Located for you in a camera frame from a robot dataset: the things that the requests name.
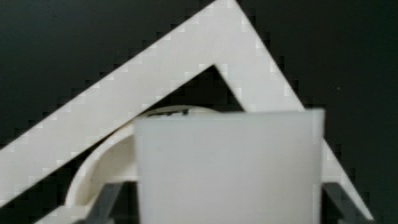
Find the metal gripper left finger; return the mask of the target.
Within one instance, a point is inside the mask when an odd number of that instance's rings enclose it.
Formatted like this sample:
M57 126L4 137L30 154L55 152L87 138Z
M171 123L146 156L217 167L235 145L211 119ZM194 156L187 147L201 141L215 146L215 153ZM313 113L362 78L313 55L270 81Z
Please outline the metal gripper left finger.
M73 224L140 224L137 183L107 183L87 216Z

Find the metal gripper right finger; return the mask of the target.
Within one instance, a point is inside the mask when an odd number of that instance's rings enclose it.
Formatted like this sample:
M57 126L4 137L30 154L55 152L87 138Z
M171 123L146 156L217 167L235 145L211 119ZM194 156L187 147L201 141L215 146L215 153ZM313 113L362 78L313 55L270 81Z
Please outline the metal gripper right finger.
M322 224L375 224L375 218L354 186L322 184Z

